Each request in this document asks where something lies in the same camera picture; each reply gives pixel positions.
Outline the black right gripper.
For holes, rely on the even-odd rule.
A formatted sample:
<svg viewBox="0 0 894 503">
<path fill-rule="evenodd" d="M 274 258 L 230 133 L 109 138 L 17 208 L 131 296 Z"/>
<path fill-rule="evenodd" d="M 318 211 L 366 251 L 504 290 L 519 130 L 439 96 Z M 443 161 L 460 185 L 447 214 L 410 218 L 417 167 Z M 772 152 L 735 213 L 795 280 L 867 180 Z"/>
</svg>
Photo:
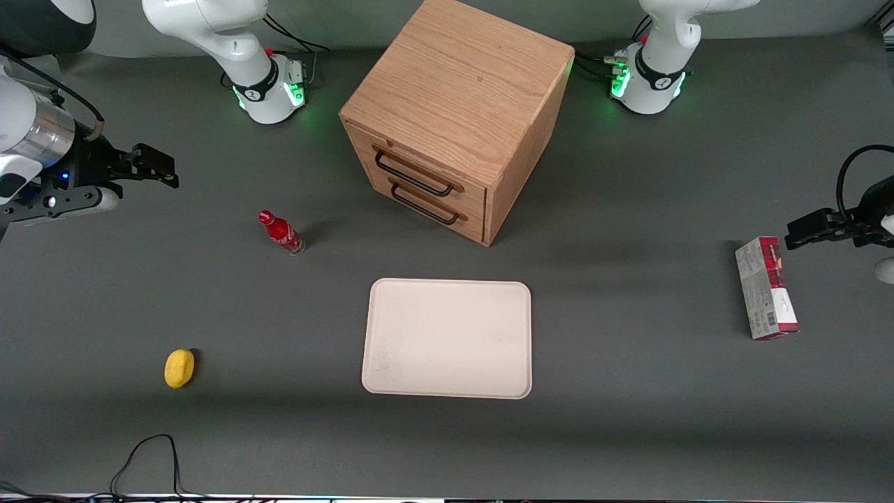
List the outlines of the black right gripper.
<svg viewBox="0 0 894 503">
<path fill-rule="evenodd" d="M 132 147 L 131 163 L 126 152 L 116 149 L 108 140 L 76 139 L 69 152 L 43 171 L 43 184 L 54 189 L 98 186 L 121 194 L 117 180 L 157 181 L 173 189 L 179 188 L 175 160 L 165 152 L 144 143 Z"/>
</svg>

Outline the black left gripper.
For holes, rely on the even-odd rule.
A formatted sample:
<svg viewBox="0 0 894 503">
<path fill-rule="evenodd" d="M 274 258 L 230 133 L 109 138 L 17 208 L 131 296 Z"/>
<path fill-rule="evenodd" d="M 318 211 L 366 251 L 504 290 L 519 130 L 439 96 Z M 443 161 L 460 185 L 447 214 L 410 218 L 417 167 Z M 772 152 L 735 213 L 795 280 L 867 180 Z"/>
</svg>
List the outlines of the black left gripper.
<svg viewBox="0 0 894 503">
<path fill-rule="evenodd" d="M 893 176 L 870 186 L 860 198 L 859 204 L 847 210 L 851 229 L 839 211 L 818 209 L 809 216 L 801 217 L 786 225 L 786 248 L 789 251 L 818 242 L 839 242 L 852 239 L 853 245 L 879 245 L 893 248 L 892 231 L 885 229 L 882 221 L 892 217 Z"/>
</svg>

